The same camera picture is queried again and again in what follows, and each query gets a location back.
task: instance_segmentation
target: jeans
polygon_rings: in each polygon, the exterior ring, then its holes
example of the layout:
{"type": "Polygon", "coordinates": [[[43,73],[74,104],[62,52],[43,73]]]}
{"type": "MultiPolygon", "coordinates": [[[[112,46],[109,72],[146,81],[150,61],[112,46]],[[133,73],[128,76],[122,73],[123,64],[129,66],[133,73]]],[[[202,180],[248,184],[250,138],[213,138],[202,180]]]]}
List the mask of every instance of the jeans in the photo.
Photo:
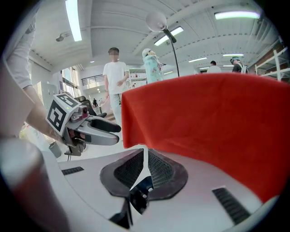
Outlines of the jeans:
{"type": "Polygon", "coordinates": [[[110,94],[110,103],[113,110],[113,114],[116,119],[116,123],[122,127],[121,105],[120,105],[121,100],[122,100],[121,93],[110,94]]]}

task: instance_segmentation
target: red cloth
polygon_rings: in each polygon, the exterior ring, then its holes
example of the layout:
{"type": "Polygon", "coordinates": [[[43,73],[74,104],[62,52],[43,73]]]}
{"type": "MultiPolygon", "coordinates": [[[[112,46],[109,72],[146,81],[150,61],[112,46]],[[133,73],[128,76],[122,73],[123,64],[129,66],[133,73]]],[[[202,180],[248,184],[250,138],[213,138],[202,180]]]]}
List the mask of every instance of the red cloth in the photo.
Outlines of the red cloth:
{"type": "Polygon", "coordinates": [[[239,73],[156,82],[123,93],[124,147],[208,162],[265,202],[289,174],[289,101],[288,84],[239,73]]]}

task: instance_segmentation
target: ceiling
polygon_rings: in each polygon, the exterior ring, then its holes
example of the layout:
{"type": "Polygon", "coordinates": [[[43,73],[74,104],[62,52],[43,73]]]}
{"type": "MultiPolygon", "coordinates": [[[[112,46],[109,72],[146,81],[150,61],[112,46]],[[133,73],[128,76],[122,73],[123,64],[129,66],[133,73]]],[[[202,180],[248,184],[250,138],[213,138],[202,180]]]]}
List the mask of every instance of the ceiling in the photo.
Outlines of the ceiling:
{"type": "Polygon", "coordinates": [[[64,0],[44,0],[37,14],[32,53],[45,60],[53,71],[82,64],[84,68],[109,61],[108,49],[118,47],[120,60],[141,65],[142,50],[152,48],[162,63],[174,65],[171,45],[154,46],[162,33],[151,32],[145,18],[152,11],[162,12],[170,30],[181,26],[174,44],[180,67],[208,67],[230,64],[223,53],[243,53],[242,62],[250,65],[267,52],[278,39],[273,24],[266,18],[221,19],[214,13],[230,10],[260,12],[252,0],[79,0],[78,14],[82,41],[75,42],[64,0]],[[65,33],[62,42],[55,39],[65,33]],[[207,57],[189,63],[191,59],[207,57]]]}

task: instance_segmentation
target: fluorescent light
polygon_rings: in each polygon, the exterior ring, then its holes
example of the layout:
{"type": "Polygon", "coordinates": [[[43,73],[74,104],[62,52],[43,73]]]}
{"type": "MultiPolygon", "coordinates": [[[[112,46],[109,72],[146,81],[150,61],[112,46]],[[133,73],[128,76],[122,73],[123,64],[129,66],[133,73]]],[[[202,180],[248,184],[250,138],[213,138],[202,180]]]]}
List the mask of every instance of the fluorescent light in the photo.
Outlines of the fluorescent light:
{"type": "Polygon", "coordinates": [[[223,56],[244,56],[244,54],[223,54],[223,56]]]}
{"type": "MultiPolygon", "coordinates": [[[[172,31],[171,31],[171,34],[172,34],[172,35],[177,35],[177,34],[180,33],[180,32],[183,32],[183,28],[182,28],[182,27],[178,27],[178,28],[172,30],[172,31]]],[[[164,43],[164,42],[165,42],[166,40],[168,40],[168,39],[169,39],[168,36],[165,35],[165,36],[163,36],[161,39],[157,40],[157,41],[154,43],[154,45],[155,45],[155,46],[159,46],[160,44],[164,43]]]]}
{"type": "Polygon", "coordinates": [[[80,24],[78,21],[77,0],[66,0],[67,15],[69,25],[71,27],[74,41],[82,40],[80,24]]]}
{"type": "Polygon", "coordinates": [[[202,58],[198,58],[198,59],[195,59],[195,60],[190,60],[189,62],[194,62],[194,61],[198,61],[198,60],[205,60],[207,59],[207,57],[202,57],[202,58]]]}
{"type": "Polygon", "coordinates": [[[230,18],[251,18],[259,19],[260,15],[257,12],[250,11],[228,11],[215,13],[216,19],[230,19],[230,18]]]}

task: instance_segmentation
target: man in white t-shirt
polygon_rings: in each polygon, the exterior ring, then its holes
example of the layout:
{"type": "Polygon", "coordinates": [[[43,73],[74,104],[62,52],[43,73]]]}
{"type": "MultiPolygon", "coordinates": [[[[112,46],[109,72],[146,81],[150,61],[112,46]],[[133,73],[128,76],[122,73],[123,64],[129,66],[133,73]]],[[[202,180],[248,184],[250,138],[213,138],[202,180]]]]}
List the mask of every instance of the man in white t-shirt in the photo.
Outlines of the man in white t-shirt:
{"type": "Polygon", "coordinates": [[[110,103],[117,124],[122,125],[121,106],[122,93],[126,90],[126,80],[129,77],[128,66],[119,60],[119,49],[109,50],[111,62],[104,67],[106,98],[110,97],[110,103]]]}
{"type": "Polygon", "coordinates": [[[207,71],[207,73],[221,73],[222,70],[220,67],[217,66],[217,63],[213,60],[211,63],[210,63],[210,67],[207,71]]]}

